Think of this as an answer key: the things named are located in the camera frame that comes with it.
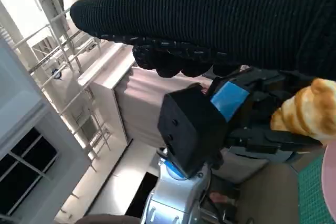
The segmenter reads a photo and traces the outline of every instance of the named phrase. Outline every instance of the pink object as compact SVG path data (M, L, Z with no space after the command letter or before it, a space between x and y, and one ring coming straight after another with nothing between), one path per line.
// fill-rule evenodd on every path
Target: pink object
M336 221L336 141L328 144L324 154L322 190L329 213Z

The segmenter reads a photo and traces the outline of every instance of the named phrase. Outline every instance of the black sleeve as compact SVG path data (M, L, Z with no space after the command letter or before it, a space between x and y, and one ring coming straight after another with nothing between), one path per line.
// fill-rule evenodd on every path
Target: black sleeve
M169 65L167 77L251 65L336 80L336 0L79 0L70 14L93 36L135 45L140 66Z

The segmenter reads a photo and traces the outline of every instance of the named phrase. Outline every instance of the blue tape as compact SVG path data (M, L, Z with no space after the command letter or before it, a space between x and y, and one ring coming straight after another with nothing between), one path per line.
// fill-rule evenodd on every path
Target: blue tape
M220 111L228 122L244 103L248 96L245 89L233 84L232 82L225 83L219 91L211 98L211 103Z
M164 164L173 172L175 173L178 177L180 178L184 178L184 176L182 175L182 173L180 173L180 171L169 161L165 161Z

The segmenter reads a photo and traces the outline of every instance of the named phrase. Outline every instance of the curtain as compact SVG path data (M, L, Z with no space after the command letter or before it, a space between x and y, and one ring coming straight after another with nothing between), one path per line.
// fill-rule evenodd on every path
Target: curtain
M205 77L190 78L180 73L161 78L155 71L132 67L115 87L128 140L133 138L156 148L163 146L157 129L163 96L195 82L211 84Z

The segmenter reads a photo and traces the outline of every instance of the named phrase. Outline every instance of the bread plush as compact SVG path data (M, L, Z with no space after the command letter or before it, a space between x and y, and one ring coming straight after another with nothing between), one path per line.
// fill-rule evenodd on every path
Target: bread plush
M274 112L270 127L311 136L323 145L336 140L336 82L315 79Z

